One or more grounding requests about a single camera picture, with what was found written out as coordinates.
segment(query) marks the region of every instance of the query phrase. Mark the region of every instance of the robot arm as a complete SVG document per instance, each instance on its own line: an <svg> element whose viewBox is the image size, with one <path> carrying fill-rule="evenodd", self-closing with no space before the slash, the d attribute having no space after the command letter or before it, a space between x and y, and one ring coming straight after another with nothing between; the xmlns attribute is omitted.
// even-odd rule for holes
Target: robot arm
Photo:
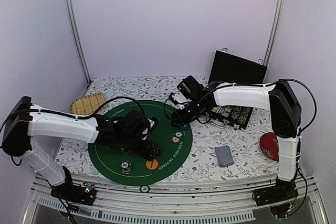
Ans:
<svg viewBox="0 0 336 224"><path fill-rule="evenodd" d="M158 124L156 118L148 119L140 111L133 110L123 118L104 115L82 116L46 110L31 104L30 97L22 97L5 124L2 149L27 162L34 172L39 172L53 186L52 195L81 204L92 205L96 192L86 186L72 184L66 167L56 164L40 147L34 136L72 138L88 144L131 150L147 160L160 154L160 146L147 139L147 134Z"/></svg>
<svg viewBox="0 0 336 224"><path fill-rule="evenodd" d="M255 191L257 205L269 204L297 195L295 178L299 152L299 126L301 106L286 81L277 84L241 85L212 82L204 87L192 76L178 86L184 97L170 95L170 100L180 105L172 114L172 125L181 127L209 112L214 106L247 106L271 112L272 129L279 144L279 171L276 186Z"/></svg>

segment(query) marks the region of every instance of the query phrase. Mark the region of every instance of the table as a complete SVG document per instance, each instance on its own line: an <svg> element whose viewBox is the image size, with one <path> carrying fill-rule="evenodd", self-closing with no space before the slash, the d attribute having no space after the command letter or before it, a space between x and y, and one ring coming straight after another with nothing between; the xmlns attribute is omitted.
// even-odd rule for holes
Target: table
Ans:
<svg viewBox="0 0 336 224"><path fill-rule="evenodd" d="M96 78L89 86L86 95L103 93L106 100L123 95L139 100L164 102L184 77L122 77ZM205 77L195 77L198 82L207 84ZM126 100L112 102L102 110L106 113ZM183 164L174 174L158 183L218 182L224 180L249 179L276 175L278 164L267 158L259 148L260 137L271 132L270 113L254 109L244 131L232 127L219 129L211 124L191 123L193 146ZM217 166L214 147L228 145L235 164L227 168ZM101 177L92 165L87 144L72 139L63 139L57 152L56 162L65 165L72 173Z"/></svg>

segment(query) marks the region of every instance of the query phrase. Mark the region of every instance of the round green mat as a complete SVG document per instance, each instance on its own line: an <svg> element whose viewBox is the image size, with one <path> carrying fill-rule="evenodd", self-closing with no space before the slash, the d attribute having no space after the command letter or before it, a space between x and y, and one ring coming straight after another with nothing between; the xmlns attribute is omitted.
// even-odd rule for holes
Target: round green mat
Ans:
<svg viewBox="0 0 336 224"><path fill-rule="evenodd" d="M163 113L163 103L156 101L139 101L145 110L148 118L156 117L159 120L158 126L148 135L148 139L159 143L161 155L156 158L159 166L155 170L146 168L146 160L135 155L133 152L123 152L118 149L110 149L105 146L89 144L89 155L95 168L106 178L119 184L128 186L151 185L163 180L179 169L191 150L192 130L179 130L171 126ZM170 115L175 108L166 105L167 113ZM124 103L106 113L112 116L125 116L131 110L140 110L134 102ZM172 137L176 132L183 134L179 144L172 143ZM132 172L125 175L121 172L120 164L123 161L132 163Z"/></svg>

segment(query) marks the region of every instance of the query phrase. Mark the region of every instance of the white wall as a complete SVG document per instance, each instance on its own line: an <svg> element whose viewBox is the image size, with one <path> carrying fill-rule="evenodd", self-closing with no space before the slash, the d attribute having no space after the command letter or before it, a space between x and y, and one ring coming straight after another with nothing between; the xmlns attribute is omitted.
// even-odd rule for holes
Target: white wall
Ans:
<svg viewBox="0 0 336 224"><path fill-rule="evenodd" d="M336 223L336 0L285 0L267 79L285 77L303 81L315 94L318 116L303 134L301 161L314 175L330 223ZM297 90L305 124L312 102Z"/></svg>
<svg viewBox="0 0 336 224"><path fill-rule="evenodd" d="M73 0L93 77L205 75L214 52L264 58L276 0Z"/></svg>
<svg viewBox="0 0 336 224"><path fill-rule="evenodd" d="M64 0L0 0L0 122L19 98L69 111L85 82L79 67ZM58 140L45 141L49 153ZM0 150L0 223L18 224L34 180Z"/></svg>

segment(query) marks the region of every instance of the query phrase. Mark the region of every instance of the open black case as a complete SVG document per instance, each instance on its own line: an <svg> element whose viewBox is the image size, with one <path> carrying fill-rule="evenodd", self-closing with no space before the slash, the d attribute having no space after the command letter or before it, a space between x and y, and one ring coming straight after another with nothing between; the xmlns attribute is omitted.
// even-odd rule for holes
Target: open black case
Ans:
<svg viewBox="0 0 336 224"><path fill-rule="evenodd" d="M240 84L263 83L267 67L226 52L216 51L209 81ZM210 116L235 129L246 129L253 108L242 106L217 106Z"/></svg>

